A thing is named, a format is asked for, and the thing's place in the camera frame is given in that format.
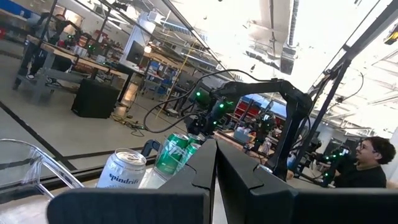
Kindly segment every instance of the window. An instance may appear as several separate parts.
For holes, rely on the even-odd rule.
[[[76,24],[76,26],[80,27],[81,24],[83,23],[84,18],[79,16],[78,14],[72,12],[71,10],[67,9],[65,12],[65,18]],[[74,34],[75,33],[75,29],[72,26],[67,26],[64,30],[64,32],[68,33],[68,34]]]

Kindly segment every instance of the person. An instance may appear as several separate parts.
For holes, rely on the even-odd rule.
[[[59,40],[59,37],[57,37],[57,35],[56,35],[57,28],[58,28],[57,24],[58,24],[58,22],[66,20],[66,18],[63,15],[57,14],[55,16],[55,18],[52,18],[52,17],[46,18],[41,22],[41,24],[38,24],[39,19],[30,18],[27,20],[27,23],[35,31],[34,35],[36,37],[40,37],[42,35],[42,32],[44,31],[44,27],[47,22],[47,19],[50,19],[50,22],[49,22],[48,31],[44,35],[44,41],[55,45]],[[40,68],[43,67],[46,57],[47,57],[46,51],[40,50],[37,52],[37,54],[34,57],[34,61],[30,68],[29,74],[26,75],[26,77],[29,80],[33,80],[35,78],[36,73],[39,71]],[[56,55],[52,68],[65,72],[70,68],[71,64],[72,64],[72,62],[69,59]],[[53,83],[53,82],[55,82],[55,80],[49,79],[48,82]]]
[[[336,169],[335,187],[385,188],[386,175],[381,165],[393,160],[395,147],[388,139],[369,137],[356,148],[356,160],[343,161]]]

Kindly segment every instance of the ceiling light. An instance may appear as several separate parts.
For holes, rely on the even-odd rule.
[[[108,23],[112,24],[114,27],[118,28],[119,30],[122,30],[122,28],[120,28],[118,25],[114,24],[113,22],[108,21]]]

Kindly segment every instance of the black speaker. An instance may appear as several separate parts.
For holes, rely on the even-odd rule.
[[[83,118],[108,118],[111,116],[119,90],[94,80],[84,79],[71,110]]]

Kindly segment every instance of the spindrift can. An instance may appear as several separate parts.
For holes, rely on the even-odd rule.
[[[106,161],[99,188],[137,189],[144,178],[147,160],[131,149],[117,149]]]

